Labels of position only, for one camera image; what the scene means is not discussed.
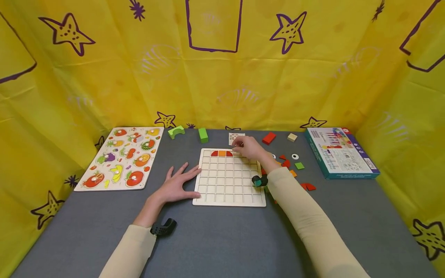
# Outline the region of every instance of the yellow fabric backdrop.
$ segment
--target yellow fabric backdrop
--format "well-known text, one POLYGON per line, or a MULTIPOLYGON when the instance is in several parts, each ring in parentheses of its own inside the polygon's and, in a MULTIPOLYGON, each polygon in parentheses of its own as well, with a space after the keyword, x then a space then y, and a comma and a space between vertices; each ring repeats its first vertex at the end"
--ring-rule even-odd
POLYGON ((98 138, 151 125, 349 127, 445 275, 441 243, 425 235, 440 237, 445 221, 444 6, 0 1, 0 277, 63 205, 98 138))

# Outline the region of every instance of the beige sleeve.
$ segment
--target beige sleeve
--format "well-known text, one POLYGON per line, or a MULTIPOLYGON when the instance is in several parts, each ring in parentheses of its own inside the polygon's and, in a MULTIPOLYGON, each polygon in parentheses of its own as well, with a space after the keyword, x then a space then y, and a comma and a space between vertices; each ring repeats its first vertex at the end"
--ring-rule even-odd
POLYGON ((322 278, 369 277, 331 220, 286 167, 267 176, 268 188, 294 226, 322 278))
POLYGON ((128 226, 99 278, 138 278, 151 255, 156 237, 150 228, 128 226))

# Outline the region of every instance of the game box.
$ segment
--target game box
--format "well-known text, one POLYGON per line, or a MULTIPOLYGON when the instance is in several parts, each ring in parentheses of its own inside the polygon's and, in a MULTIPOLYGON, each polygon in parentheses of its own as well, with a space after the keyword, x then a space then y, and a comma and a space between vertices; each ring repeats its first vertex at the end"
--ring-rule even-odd
POLYGON ((380 171, 346 128, 308 128, 304 135, 326 179, 374 179, 380 171))

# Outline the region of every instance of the wooden grid board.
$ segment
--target wooden grid board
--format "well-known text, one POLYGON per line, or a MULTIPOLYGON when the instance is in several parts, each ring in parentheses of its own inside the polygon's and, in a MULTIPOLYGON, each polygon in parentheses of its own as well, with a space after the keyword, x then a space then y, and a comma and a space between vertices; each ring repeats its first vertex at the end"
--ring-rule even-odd
POLYGON ((261 176, 257 161, 231 149, 201 149, 199 167, 195 191, 201 198, 193 205, 266 206, 264 189, 252 184, 253 176, 261 176))

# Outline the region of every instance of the red block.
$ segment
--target red block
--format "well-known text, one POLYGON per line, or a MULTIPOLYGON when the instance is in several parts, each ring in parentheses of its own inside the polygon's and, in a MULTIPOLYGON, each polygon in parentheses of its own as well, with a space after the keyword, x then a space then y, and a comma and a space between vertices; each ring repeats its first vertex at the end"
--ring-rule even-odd
POLYGON ((276 137, 275 133, 269 132, 269 134, 263 138, 263 143, 266 145, 269 145, 270 143, 272 143, 272 141, 275 139, 275 137, 276 137))
POLYGON ((303 186, 303 185, 304 185, 304 187, 306 187, 309 191, 312 191, 312 190, 317 189, 315 186, 313 186, 313 185, 310 184, 310 183, 302 183, 301 186, 303 186))
POLYGON ((289 169, 289 167, 291 166, 291 162, 289 160, 286 160, 281 166, 287 167, 289 169))

